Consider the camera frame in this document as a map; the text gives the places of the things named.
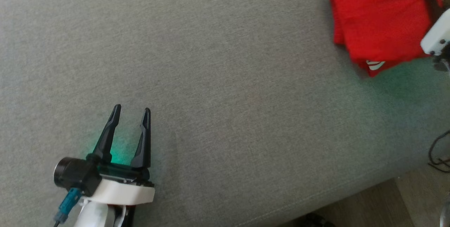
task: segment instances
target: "black cord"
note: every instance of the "black cord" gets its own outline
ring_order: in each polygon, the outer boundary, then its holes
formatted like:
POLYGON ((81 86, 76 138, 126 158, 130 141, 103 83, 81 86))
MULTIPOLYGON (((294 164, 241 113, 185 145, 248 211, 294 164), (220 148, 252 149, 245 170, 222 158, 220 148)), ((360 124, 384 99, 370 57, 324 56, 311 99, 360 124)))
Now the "black cord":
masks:
POLYGON ((441 172, 443 172, 443 173, 446 173, 446 174, 450 174, 450 171, 444 171, 444 170, 442 170, 442 169, 440 169, 440 168, 438 168, 438 167, 436 167, 436 166, 437 166, 437 165, 440 165, 440 164, 444 164, 445 166, 447 166, 447 167, 450 168, 450 165, 448 165, 448 164, 446 163, 446 162, 449 162, 450 160, 442 160, 442 159, 438 158, 437 160, 439 160, 439 162, 435 162, 435 161, 433 160, 432 152, 433 152, 433 150, 434 150, 434 147, 437 145, 437 142, 439 142, 440 139, 443 139, 444 137, 446 137, 448 134, 450 134, 450 130, 448 130, 448 131, 446 131, 444 134, 438 136, 438 137, 433 141, 433 143, 432 143, 432 145, 431 145, 431 147, 430 147, 430 150, 428 151, 428 159, 430 160, 430 163, 428 163, 428 165, 430 165, 431 167, 433 167, 433 168, 435 168, 435 169, 437 169, 437 170, 439 170, 439 171, 441 171, 441 172))

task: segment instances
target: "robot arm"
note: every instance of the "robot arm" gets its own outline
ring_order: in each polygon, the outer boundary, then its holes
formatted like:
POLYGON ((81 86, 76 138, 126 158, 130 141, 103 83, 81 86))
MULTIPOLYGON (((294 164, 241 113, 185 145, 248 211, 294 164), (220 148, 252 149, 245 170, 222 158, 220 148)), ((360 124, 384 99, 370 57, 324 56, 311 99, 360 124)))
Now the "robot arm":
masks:
POLYGON ((70 210, 83 198, 75 227, 131 227, 135 206, 153 201, 150 174, 150 109, 143 114, 141 137, 130 165, 111 163, 111 145, 121 106, 114 107, 92 153, 86 160, 63 158, 53 179, 69 193, 59 207, 55 227, 64 223, 70 210))
POLYGON ((441 14, 420 43, 423 51, 434 57, 434 67, 450 72, 450 9, 441 14))

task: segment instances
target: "gray fabric surface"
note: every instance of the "gray fabric surface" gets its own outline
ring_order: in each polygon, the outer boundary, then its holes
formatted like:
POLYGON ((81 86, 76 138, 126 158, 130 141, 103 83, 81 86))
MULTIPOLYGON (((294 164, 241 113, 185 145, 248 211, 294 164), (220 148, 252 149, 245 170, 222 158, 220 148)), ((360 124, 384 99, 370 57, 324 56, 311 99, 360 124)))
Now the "gray fabric surface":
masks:
POLYGON ((328 0, 0 0, 0 19, 2 226, 50 226, 55 164, 116 103, 119 163, 152 110, 136 226, 273 226, 424 164, 448 129, 448 76, 360 78, 328 0))

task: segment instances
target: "folded red fabric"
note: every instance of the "folded red fabric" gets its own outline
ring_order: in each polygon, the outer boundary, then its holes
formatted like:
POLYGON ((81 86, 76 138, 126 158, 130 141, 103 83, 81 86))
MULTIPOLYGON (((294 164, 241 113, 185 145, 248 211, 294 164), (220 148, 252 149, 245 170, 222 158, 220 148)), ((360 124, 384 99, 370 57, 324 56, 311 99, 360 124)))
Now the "folded red fabric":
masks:
POLYGON ((420 42, 431 26, 425 0, 330 1, 334 42, 345 45, 369 76, 425 56, 420 42))

